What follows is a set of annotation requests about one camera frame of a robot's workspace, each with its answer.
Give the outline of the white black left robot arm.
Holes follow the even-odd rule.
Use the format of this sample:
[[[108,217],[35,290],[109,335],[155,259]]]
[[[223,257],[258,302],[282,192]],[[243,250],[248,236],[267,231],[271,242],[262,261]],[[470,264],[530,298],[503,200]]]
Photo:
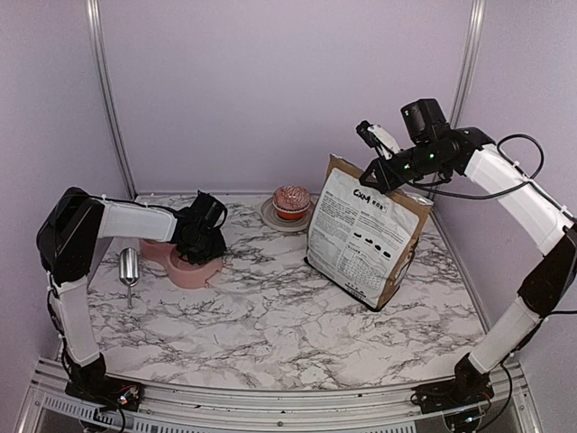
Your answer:
[[[180,258],[206,265],[226,251],[221,227],[226,206],[198,192],[188,207],[173,209],[87,194],[69,188],[41,226],[36,244],[48,277],[48,310],[63,344],[68,395],[137,410],[143,386],[106,373],[88,311],[87,288],[96,245],[105,238],[172,244]]]

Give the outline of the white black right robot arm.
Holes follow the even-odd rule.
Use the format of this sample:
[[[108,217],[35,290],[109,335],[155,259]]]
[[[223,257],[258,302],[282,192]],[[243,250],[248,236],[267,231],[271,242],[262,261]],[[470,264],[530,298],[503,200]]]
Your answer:
[[[381,193],[405,185],[468,201],[494,201],[535,248],[536,265],[480,342],[455,365],[453,377],[414,390],[421,410],[454,408],[493,395],[490,373],[520,351],[558,307],[576,278],[576,217],[478,127],[453,127],[433,98],[400,110],[412,142],[400,147],[382,127],[361,121],[356,133],[377,156],[360,183]]]

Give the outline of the white brown pet food bag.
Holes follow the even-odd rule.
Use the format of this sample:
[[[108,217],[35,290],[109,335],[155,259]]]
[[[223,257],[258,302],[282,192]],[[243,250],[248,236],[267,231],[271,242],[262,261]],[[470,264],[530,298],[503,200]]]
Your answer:
[[[433,202],[401,189],[382,194],[336,155],[307,228],[305,262],[372,311],[398,291]]]

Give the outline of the pink double pet feeder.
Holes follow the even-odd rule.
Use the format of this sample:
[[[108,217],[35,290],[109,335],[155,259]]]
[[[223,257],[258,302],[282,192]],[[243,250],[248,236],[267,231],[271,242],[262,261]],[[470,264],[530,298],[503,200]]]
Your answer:
[[[141,256],[159,264],[170,281],[181,289],[200,289],[223,267],[223,259],[216,258],[206,264],[191,264],[179,257],[176,245],[140,240]]]

